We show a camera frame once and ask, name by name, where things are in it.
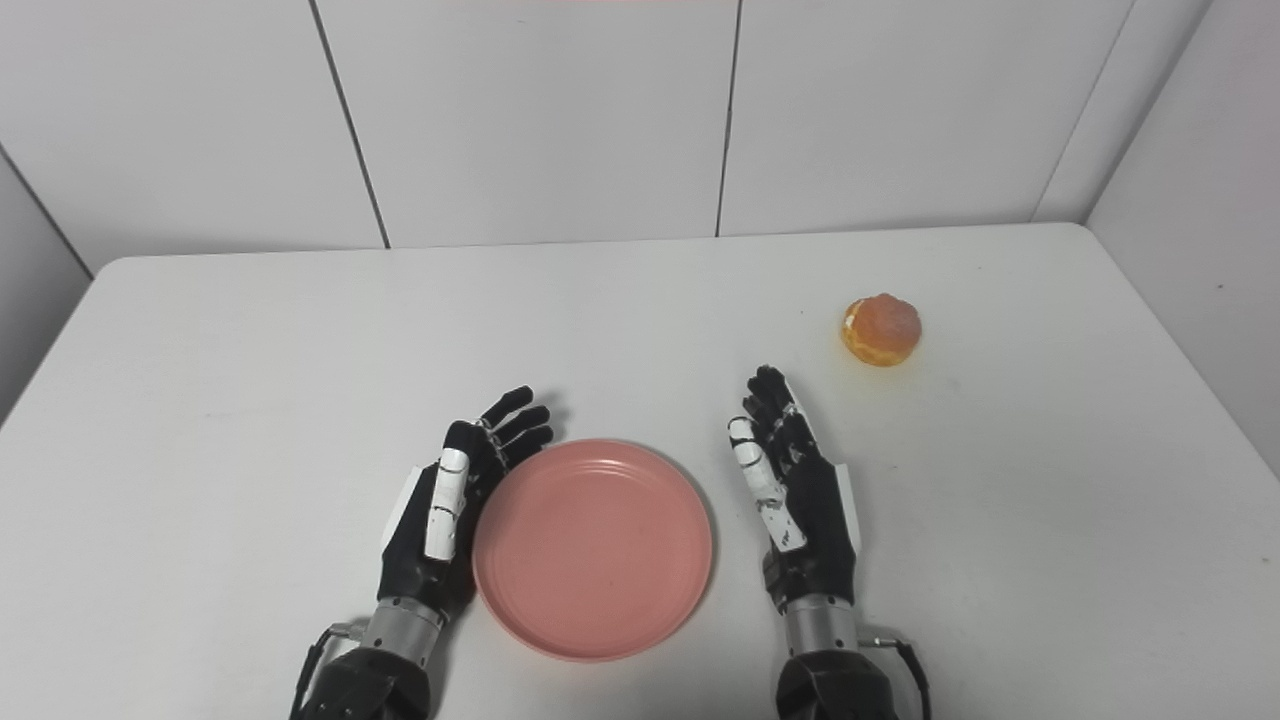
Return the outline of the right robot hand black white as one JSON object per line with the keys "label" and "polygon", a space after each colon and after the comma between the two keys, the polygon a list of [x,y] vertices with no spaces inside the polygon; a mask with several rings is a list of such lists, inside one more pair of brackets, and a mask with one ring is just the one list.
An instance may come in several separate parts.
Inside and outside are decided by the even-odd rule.
{"label": "right robot hand black white", "polygon": [[812,594],[852,606],[858,555],[837,468],[819,450],[786,375],[759,366],[742,409],[727,430],[771,541],[762,561],[767,593],[778,610]]}

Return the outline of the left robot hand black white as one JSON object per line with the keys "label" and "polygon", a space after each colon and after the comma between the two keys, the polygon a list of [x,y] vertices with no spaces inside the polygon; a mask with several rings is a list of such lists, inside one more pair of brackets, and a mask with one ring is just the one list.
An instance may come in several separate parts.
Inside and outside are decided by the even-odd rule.
{"label": "left robot hand black white", "polygon": [[411,598],[445,621],[475,596],[479,519],[498,486],[554,438],[550,410],[521,386],[474,420],[448,428],[438,460],[410,484],[381,551],[378,598]]}

